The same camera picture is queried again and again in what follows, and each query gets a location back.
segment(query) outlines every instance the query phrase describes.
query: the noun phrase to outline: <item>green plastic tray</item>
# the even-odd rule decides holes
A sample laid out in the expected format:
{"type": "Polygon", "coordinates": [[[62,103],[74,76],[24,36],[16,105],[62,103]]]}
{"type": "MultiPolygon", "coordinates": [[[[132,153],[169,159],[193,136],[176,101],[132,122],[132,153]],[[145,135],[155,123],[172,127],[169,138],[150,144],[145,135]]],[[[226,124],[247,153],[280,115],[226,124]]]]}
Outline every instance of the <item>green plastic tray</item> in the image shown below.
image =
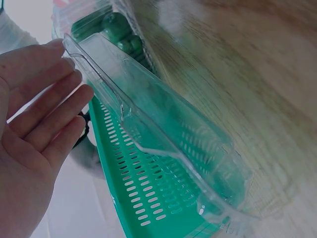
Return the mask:
{"type": "Polygon", "coordinates": [[[209,238],[218,231],[198,214],[199,189],[175,159],[141,152],[97,98],[89,106],[101,164],[127,238],[209,238]]]}

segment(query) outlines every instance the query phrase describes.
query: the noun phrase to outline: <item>hand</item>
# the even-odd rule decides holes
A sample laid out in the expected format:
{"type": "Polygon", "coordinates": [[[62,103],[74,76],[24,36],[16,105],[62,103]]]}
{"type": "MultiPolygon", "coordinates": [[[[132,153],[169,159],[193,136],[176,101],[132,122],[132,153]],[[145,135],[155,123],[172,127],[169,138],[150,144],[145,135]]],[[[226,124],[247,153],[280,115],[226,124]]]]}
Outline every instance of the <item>hand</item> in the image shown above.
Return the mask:
{"type": "Polygon", "coordinates": [[[80,84],[61,40],[0,55],[0,236],[29,237],[49,205],[56,176],[80,137],[77,116],[93,90],[80,84]],[[24,112],[23,105],[49,87],[24,112]]]}

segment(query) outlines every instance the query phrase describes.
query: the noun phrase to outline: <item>wooden table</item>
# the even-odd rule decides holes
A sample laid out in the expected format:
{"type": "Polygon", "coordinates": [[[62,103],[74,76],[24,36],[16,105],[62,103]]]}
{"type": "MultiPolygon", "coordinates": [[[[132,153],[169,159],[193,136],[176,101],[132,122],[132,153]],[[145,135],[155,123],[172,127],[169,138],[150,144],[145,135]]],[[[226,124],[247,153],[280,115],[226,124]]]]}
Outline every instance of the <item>wooden table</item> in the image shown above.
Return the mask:
{"type": "Polygon", "coordinates": [[[274,214],[251,237],[317,237],[317,1],[120,2],[161,79],[256,172],[253,202],[274,214]],[[261,203],[271,189],[278,198],[261,203]]]}

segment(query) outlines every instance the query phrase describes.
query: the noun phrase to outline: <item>black strap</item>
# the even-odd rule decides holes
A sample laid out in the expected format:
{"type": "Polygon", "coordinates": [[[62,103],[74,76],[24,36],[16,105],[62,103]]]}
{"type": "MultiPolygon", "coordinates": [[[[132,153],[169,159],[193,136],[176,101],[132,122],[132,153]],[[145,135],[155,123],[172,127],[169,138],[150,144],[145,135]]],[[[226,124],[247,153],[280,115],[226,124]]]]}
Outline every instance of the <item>black strap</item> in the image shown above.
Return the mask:
{"type": "Polygon", "coordinates": [[[80,144],[80,142],[82,142],[88,135],[88,132],[89,132],[89,126],[88,126],[88,122],[91,120],[90,119],[90,114],[89,112],[87,112],[86,114],[83,114],[83,112],[80,112],[78,114],[79,116],[82,116],[84,119],[85,119],[85,132],[84,134],[77,140],[76,144],[74,145],[73,149],[80,144]]]}
{"type": "Polygon", "coordinates": [[[0,14],[3,12],[3,10],[4,10],[4,0],[1,0],[0,14]]]}

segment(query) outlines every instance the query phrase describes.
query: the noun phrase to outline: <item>transparent plastic lid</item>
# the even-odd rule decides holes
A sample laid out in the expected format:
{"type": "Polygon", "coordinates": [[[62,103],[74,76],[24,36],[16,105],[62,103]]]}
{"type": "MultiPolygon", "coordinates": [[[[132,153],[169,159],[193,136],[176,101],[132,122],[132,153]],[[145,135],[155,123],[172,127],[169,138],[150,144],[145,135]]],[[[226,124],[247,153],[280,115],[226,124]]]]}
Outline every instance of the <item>transparent plastic lid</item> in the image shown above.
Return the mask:
{"type": "Polygon", "coordinates": [[[65,35],[64,44],[136,146],[182,164],[201,190],[199,214],[239,229],[260,216],[245,202],[253,173],[226,133],[103,35],[80,43],[65,35]]]}

